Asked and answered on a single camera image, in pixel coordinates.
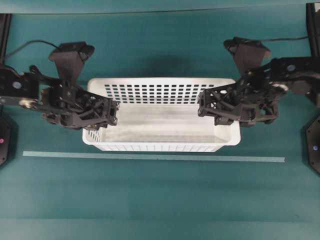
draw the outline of white plastic basket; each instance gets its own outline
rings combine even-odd
[[[117,126],[83,130],[82,139],[102,151],[215,152],[240,142],[240,127],[214,125],[198,116],[197,97],[227,78],[94,78],[88,91],[120,102]]]

